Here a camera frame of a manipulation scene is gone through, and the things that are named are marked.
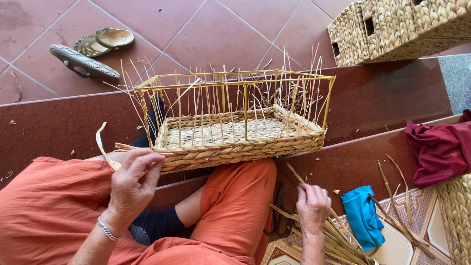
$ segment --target sandal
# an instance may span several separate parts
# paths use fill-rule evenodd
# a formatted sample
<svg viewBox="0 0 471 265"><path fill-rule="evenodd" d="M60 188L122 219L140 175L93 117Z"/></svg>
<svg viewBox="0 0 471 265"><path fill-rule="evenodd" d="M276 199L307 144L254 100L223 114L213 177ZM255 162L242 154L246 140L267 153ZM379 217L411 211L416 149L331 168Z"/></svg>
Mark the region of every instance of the sandal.
<svg viewBox="0 0 471 265"><path fill-rule="evenodd" d="M83 78L90 76L119 80L120 74L113 68L94 59L88 58L79 52L59 44L52 44L49 51L62 63Z"/></svg>
<svg viewBox="0 0 471 265"><path fill-rule="evenodd" d="M130 48L135 42L136 38L129 30L104 28L78 39L73 49L87 57L96 57L111 50Z"/></svg>

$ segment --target hand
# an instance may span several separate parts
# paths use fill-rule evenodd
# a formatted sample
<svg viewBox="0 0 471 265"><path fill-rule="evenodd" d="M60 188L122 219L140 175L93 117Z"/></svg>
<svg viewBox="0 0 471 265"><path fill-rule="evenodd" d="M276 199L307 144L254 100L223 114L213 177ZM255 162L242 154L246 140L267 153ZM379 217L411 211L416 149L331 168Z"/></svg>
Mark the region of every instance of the hand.
<svg viewBox="0 0 471 265"><path fill-rule="evenodd" d="M323 233L324 222L330 214L332 201L326 190L319 186L300 184L298 188L298 209L302 233L319 236Z"/></svg>
<svg viewBox="0 0 471 265"><path fill-rule="evenodd" d="M111 176L110 203L101 220L115 237L121 236L154 197L164 159L150 149L131 150Z"/></svg>

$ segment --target silver bracelet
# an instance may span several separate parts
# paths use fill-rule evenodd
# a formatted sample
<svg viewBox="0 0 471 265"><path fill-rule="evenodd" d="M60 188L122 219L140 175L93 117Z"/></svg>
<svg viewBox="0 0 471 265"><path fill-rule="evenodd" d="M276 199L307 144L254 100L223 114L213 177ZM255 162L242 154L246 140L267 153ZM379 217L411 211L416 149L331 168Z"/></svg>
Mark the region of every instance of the silver bracelet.
<svg viewBox="0 0 471 265"><path fill-rule="evenodd" d="M108 227L106 227L106 225L101 221L100 217L98 217L98 225L101 227L101 229L103 229L103 232L105 232L109 239L113 241L118 241L119 239L121 239L121 237L115 237L111 234Z"/></svg>

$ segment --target red cloth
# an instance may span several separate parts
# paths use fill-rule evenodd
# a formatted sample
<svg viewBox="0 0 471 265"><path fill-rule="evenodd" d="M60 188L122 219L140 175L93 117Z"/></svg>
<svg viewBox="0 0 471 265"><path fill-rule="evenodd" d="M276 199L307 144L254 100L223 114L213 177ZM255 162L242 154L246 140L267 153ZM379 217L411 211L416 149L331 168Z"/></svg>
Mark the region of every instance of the red cloth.
<svg viewBox="0 0 471 265"><path fill-rule="evenodd" d="M471 172L471 111L464 122L436 126L407 122L406 139L414 154L414 183L423 189L440 181Z"/></svg>

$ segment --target knee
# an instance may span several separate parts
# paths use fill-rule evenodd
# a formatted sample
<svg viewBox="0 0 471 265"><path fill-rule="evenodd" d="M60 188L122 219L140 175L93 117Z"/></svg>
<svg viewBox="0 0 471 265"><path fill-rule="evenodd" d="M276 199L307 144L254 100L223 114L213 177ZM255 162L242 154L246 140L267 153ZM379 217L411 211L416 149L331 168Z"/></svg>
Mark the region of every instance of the knee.
<svg viewBox="0 0 471 265"><path fill-rule="evenodd" d="M276 180L276 164L271 158L262 158L257 161L253 161L254 166L257 168L259 178L269 179L271 181Z"/></svg>

